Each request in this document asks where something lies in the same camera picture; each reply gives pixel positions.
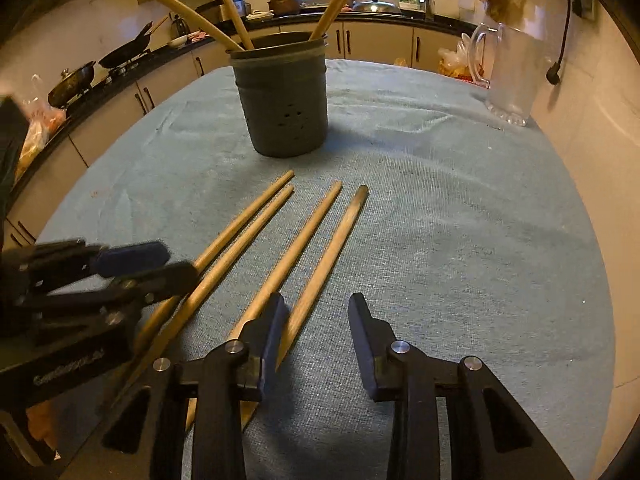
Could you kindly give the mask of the dark cooking pot with lid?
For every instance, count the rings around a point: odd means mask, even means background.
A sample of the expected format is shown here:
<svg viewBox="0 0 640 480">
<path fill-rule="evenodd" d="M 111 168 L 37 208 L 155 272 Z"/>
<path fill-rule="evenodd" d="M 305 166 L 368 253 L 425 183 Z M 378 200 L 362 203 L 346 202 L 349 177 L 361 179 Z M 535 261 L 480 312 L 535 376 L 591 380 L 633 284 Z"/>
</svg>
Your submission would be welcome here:
<svg viewBox="0 0 640 480">
<path fill-rule="evenodd" d="M 95 65 L 96 62 L 91 61 L 73 72 L 63 70 L 62 79 L 48 94 L 48 103 L 56 108 L 64 108 L 73 98 L 90 89 Z"/>
</svg>

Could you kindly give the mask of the black wok on stove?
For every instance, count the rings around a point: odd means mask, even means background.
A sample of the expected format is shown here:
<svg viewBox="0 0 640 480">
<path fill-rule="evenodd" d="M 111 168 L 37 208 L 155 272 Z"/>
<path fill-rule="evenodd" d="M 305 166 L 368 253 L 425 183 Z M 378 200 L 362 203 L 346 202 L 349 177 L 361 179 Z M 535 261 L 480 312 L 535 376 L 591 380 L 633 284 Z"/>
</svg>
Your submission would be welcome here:
<svg viewBox="0 0 640 480">
<path fill-rule="evenodd" d="M 112 68 L 121 66 L 141 54 L 147 47 L 149 47 L 151 40 L 150 30 L 152 26 L 152 22 L 146 23 L 134 39 L 131 39 L 126 42 L 126 44 L 123 44 L 114 51 L 105 55 L 104 58 L 100 59 L 99 64 L 103 68 L 111 70 Z"/>
</svg>

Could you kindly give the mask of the clear glass pitcher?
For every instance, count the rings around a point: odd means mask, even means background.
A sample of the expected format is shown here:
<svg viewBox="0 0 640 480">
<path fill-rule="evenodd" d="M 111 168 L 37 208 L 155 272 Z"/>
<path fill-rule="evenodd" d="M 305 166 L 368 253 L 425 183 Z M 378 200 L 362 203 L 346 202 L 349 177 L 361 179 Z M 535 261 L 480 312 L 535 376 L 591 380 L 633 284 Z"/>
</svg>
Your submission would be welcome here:
<svg viewBox="0 0 640 480">
<path fill-rule="evenodd" d="M 489 78 L 476 65 L 476 48 L 487 36 L 496 40 Z M 544 8 L 534 6 L 533 13 L 516 27 L 479 24 L 471 36 L 468 59 L 473 81 L 487 89 L 488 110 L 511 125 L 524 127 L 544 78 Z"/>
</svg>

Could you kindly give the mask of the dark green utensil holder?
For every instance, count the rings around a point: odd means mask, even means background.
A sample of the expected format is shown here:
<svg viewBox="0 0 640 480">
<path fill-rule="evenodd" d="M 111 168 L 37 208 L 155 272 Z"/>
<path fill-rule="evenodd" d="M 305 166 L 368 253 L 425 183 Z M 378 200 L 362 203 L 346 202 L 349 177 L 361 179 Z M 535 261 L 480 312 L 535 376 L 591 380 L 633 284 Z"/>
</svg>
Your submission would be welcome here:
<svg viewBox="0 0 640 480">
<path fill-rule="evenodd" d="M 254 150 L 291 158 L 318 150 L 328 134 L 326 40 L 310 32 L 253 39 L 230 64 Z"/>
</svg>

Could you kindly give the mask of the blue terry table cloth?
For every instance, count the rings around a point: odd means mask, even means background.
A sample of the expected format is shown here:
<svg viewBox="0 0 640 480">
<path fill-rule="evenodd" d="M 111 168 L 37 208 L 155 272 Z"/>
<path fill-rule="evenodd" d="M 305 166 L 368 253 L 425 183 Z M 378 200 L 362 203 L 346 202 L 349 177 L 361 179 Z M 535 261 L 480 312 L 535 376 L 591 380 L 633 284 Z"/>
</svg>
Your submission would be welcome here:
<svg viewBox="0 0 640 480">
<path fill-rule="evenodd" d="M 293 197 L 172 345 L 226 338 L 332 183 L 342 192 L 284 283 L 295 302 L 360 185 L 369 196 L 314 312 L 244 436 L 252 479 L 382 479 L 393 409 L 364 391 L 347 301 L 361 292 L 397 336 L 439 359 L 481 358 L 577 479 L 608 417 L 608 281 L 574 182 L 544 134 L 501 125 L 480 91 L 420 70 L 326 66 L 318 151 L 254 151 L 234 75 L 214 70 L 93 162 L 41 232 L 121 245 L 162 240 L 197 257 L 281 174 Z"/>
</svg>

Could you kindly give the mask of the brown pot by sink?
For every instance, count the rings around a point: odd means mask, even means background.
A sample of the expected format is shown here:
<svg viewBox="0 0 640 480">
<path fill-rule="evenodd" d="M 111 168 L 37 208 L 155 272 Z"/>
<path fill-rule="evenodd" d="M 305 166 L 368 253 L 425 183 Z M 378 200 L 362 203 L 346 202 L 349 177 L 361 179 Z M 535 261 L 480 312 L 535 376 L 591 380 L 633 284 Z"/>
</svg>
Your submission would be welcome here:
<svg viewBox="0 0 640 480">
<path fill-rule="evenodd" d="M 274 16 L 300 13 L 300 0 L 269 0 L 268 6 Z"/>
</svg>

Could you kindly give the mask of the plastic bag on counter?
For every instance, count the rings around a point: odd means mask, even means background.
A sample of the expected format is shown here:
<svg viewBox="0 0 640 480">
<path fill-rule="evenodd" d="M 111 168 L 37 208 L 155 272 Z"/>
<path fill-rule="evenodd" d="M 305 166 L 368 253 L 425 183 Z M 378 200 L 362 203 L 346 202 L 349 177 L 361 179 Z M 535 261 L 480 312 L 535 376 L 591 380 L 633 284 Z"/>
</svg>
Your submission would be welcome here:
<svg viewBox="0 0 640 480">
<path fill-rule="evenodd" d="M 15 181 L 21 179 L 36 156 L 66 121 L 66 111 L 49 104 L 43 81 L 37 74 L 32 75 L 32 92 L 34 96 L 22 105 L 29 119 L 29 129 L 15 171 Z"/>
</svg>

